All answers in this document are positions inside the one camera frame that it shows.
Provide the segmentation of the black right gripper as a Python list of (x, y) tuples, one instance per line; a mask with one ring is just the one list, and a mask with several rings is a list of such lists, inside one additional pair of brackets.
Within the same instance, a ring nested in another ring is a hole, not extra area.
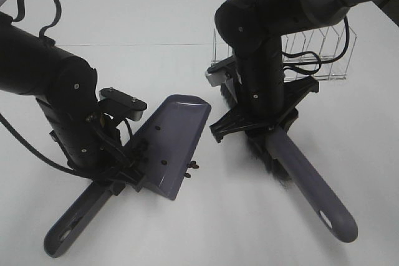
[(238, 104), (231, 95), (225, 84), (222, 85), (224, 95), (231, 107), (221, 119), (210, 126), (215, 140), (220, 143), (224, 136), (243, 131), (250, 138), (257, 138), (269, 133), (271, 130), (281, 127), (288, 131), (290, 126), (298, 119), (299, 112), (297, 104), (310, 92), (319, 91), (319, 82), (312, 77), (305, 77), (299, 80), (284, 84), (284, 106), (281, 112), (273, 117), (259, 118), (249, 114), (247, 108)]

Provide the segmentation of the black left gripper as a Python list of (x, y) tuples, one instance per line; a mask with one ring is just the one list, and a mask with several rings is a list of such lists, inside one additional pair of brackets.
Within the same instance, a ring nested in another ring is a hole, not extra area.
[(140, 191), (145, 175), (137, 169), (139, 155), (130, 144), (122, 145), (118, 122), (109, 116), (100, 118), (96, 127), (89, 122), (89, 136), (94, 142), (85, 142), (82, 131), (75, 133), (58, 126), (50, 135), (67, 158), (67, 165), (79, 175), (99, 182), (116, 182), (130, 185)]

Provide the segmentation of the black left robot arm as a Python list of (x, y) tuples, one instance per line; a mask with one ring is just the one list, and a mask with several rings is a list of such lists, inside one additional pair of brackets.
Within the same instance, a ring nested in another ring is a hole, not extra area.
[(32, 95), (67, 158), (67, 173), (140, 189), (145, 179), (120, 139), (118, 125), (139, 118), (144, 102), (108, 88), (96, 97), (97, 71), (88, 62), (36, 37), (1, 14), (1, 90)]

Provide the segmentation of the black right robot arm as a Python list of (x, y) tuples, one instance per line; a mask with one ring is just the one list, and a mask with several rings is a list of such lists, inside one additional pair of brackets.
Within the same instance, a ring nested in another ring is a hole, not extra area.
[(225, 1), (214, 21), (233, 56), (206, 74), (222, 75), (215, 85), (231, 80), (237, 103), (211, 125), (215, 139), (239, 131), (256, 136), (289, 129), (298, 117), (297, 104), (319, 84), (304, 64), (283, 63), (282, 36), (346, 22), (351, 7), (368, 1), (375, 0)]

